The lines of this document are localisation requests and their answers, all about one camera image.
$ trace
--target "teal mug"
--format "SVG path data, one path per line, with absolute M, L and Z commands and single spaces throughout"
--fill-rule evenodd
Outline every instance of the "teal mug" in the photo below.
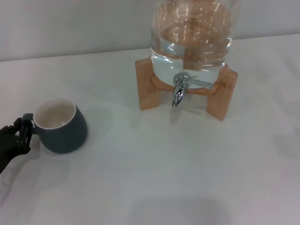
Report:
M 27 113 L 22 123 L 34 122 L 37 134 L 46 148 L 56 153 L 78 149 L 88 134 L 87 123 L 74 102 L 67 98 L 52 98 L 35 113 Z

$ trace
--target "white wall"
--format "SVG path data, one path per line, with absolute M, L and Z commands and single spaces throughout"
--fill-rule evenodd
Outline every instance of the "white wall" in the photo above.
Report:
M 0 0 L 0 61 L 149 47 L 158 1 Z M 241 0 L 236 38 L 300 33 L 299 8 Z

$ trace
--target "mug rim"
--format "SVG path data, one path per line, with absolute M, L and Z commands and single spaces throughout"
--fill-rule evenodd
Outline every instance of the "mug rim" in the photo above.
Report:
M 36 122 L 36 118 L 35 118 L 35 115 L 37 114 L 37 111 L 46 103 L 49 103 L 51 101 L 54 101 L 54 100 L 58 100 L 58 99 L 62 99 L 62 100 L 67 100 L 68 102 L 72 103 L 73 104 L 73 107 L 74 107 L 74 114 L 72 115 L 72 117 L 68 120 L 68 122 L 66 122 L 65 124 L 63 124 L 62 126 L 59 126 L 59 127 L 52 127 L 52 128 L 46 128 L 46 127 L 43 127 L 41 125 L 39 125 L 37 122 Z M 38 126 L 39 128 L 42 128 L 42 129 L 45 129 L 45 130 L 55 130 L 55 129 L 58 129 L 58 128 L 62 128 L 64 127 L 65 125 L 67 125 L 69 122 L 72 121 L 72 119 L 75 117 L 75 114 L 76 114 L 76 104 L 70 100 L 69 98 L 66 98 L 66 97 L 54 97 L 54 98 L 50 98 L 49 100 L 43 102 L 42 104 L 40 104 L 38 106 L 38 108 L 36 109 L 36 111 L 33 113 L 33 122 L 36 126 Z

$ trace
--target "spigot handle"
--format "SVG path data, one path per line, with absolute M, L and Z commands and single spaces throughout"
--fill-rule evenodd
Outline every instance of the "spigot handle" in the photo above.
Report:
M 210 89 L 210 90 L 212 90 L 214 88 L 214 85 L 212 83 L 208 83 L 208 82 L 205 82 L 205 81 L 199 81 L 199 80 L 196 80 L 196 79 L 190 79 L 189 84 L 190 85 L 195 84 L 195 85 L 200 86 L 201 88 L 207 88 L 207 89 Z
M 178 104 L 185 97 L 188 89 L 188 80 L 184 79 L 178 80 L 175 83 L 174 93 L 173 93 L 173 106 L 178 106 Z

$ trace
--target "metal spigot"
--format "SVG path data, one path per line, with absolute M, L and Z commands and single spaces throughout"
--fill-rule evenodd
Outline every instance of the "metal spigot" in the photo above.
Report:
M 191 84 L 198 85 L 201 88 L 213 89 L 212 83 L 199 81 L 190 77 L 187 72 L 180 72 L 174 76 L 173 83 L 175 85 L 173 93 L 173 106 L 178 106 L 185 97 Z

